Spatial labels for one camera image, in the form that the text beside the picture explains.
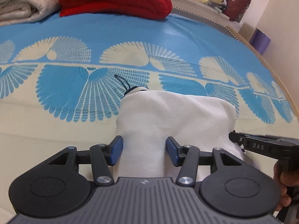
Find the person's right hand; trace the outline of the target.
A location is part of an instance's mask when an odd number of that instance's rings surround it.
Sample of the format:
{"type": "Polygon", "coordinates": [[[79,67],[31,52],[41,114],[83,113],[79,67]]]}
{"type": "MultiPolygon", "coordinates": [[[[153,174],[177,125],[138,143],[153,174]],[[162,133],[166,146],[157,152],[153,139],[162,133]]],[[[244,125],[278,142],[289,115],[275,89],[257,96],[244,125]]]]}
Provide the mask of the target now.
{"type": "Polygon", "coordinates": [[[281,198],[276,207],[276,211],[280,211],[283,207],[291,204],[291,197],[287,194],[287,188],[298,187],[299,172],[298,170],[283,171],[282,165],[277,161],[274,165],[274,180],[281,190],[281,198]]]}

